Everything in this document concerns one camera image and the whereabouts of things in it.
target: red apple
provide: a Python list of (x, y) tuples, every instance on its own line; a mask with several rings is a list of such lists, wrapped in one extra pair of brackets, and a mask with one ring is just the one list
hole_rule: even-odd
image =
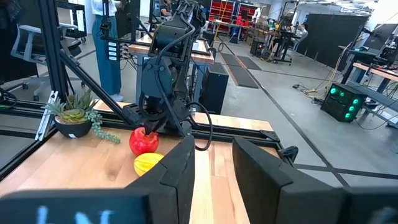
[(158, 146), (159, 137), (157, 133), (152, 132), (145, 135), (145, 128), (137, 128), (130, 135), (130, 149), (136, 156), (155, 152)]

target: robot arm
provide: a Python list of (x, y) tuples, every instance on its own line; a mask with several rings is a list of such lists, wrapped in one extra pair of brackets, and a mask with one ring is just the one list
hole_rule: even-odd
[(146, 133), (158, 130), (165, 123), (177, 128), (190, 115), (190, 96), (186, 85), (192, 46), (205, 25), (206, 16), (199, 3), (180, 2), (173, 18), (155, 31), (149, 49), (150, 59), (144, 62), (141, 95), (134, 111), (123, 111), (135, 123), (143, 125)]

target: potted succulent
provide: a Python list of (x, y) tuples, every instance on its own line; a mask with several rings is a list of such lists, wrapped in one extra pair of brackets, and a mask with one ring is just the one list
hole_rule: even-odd
[(101, 129), (102, 117), (93, 109), (96, 103), (91, 97), (91, 90), (87, 90), (81, 97), (78, 94), (69, 95), (66, 103), (61, 103), (61, 99), (57, 98), (53, 103), (47, 103), (43, 109), (55, 115), (55, 126), (68, 138), (80, 138), (93, 129), (97, 137), (119, 144), (118, 137)]

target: computer monitor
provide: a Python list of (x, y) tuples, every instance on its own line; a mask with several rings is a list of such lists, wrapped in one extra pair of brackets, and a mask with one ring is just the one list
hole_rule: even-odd
[(366, 40), (364, 46), (369, 47), (370, 49), (374, 49), (376, 51), (380, 51), (386, 41), (391, 37), (393, 31), (397, 28), (398, 24), (384, 24), (380, 26), (378, 24), (376, 30), (374, 30), (374, 34), (370, 35)]

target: yellow squash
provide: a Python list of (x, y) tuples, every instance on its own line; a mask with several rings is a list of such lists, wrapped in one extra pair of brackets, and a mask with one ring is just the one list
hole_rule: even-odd
[(144, 153), (134, 160), (134, 170), (138, 176), (142, 176), (148, 170), (152, 169), (162, 158), (163, 155), (159, 153)]

